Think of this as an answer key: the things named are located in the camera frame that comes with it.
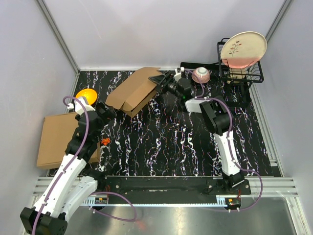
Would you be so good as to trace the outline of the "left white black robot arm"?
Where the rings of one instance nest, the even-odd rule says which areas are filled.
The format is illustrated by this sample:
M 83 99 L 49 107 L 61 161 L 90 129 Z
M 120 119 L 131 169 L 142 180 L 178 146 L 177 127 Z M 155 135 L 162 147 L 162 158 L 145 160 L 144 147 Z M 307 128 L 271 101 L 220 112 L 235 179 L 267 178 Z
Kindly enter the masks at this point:
M 71 105 L 76 112 L 78 126 L 67 144 L 56 175 L 31 208 L 23 208 L 20 219 L 30 235 L 63 235 L 75 211 L 91 193 L 105 190 L 101 174 L 91 170 L 76 187 L 76 177 L 89 162 L 98 147 L 101 131 L 116 118 L 112 106 L 103 102 L 95 106 L 76 100 Z

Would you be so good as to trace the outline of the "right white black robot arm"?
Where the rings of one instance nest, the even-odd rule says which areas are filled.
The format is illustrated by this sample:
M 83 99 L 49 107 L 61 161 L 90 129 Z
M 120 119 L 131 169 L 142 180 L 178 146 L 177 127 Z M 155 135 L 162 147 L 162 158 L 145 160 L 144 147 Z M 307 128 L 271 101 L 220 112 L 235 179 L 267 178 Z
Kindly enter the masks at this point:
M 179 100 L 181 107 L 189 113 L 201 114 L 208 131 L 217 142 L 222 163 L 222 188 L 233 194 L 245 180 L 233 141 L 233 115 L 224 99 L 218 97 L 198 97 L 192 94 L 189 79 L 174 78 L 171 72 L 149 77 L 156 84 L 155 90 L 160 93 L 171 93 Z

